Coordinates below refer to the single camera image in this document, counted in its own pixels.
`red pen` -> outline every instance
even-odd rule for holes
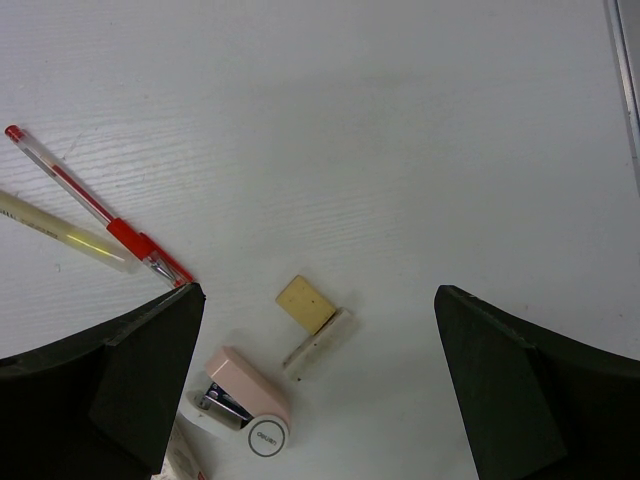
[[[27,157],[53,178],[89,213],[98,219],[106,229],[118,239],[143,264],[158,275],[171,288],[193,282],[191,274],[162,250],[153,240],[141,232],[136,232],[127,222],[117,217],[97,197],[78,180],[73,178],[42,144],[16,125],[7,127],[4,133],[22,150]]]

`white surface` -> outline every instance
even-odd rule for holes
[[[640,358],[640,205],[600,0],[5,0],[0,44],[4,123],[200,279],[193,375],[232,343],[288,390],[277,459],[189,430],[216,480],[477,478],[443,283]],[[0,157],[1,188],[98,231],[8,140]],[[164,291],[0,220],[0,356]],[[299,387],[280,363],[305,332],[274,302],[297,273],[363,322]]]

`yellow highlighter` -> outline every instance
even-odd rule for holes
[[[75,248],[120,272],[132,273],[139,261],[129,251],[99,235],[71,225],[0,190],[0,213]]]

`white eraser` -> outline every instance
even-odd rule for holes
[[[284,373],[290,380],[299,382],[309,378],[312,370],[328,354],[336,351],[355,332],[357,322],[344,308],[336,314],[315,335],[307,338],[282,364]]]

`pink stapler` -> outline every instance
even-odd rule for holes
[[[291,426],[284,395],[231,347],[222,347],[205,370],[213,383],[204,392],[182,394],[180,412],[185,418],[259,457],[279,454]]]

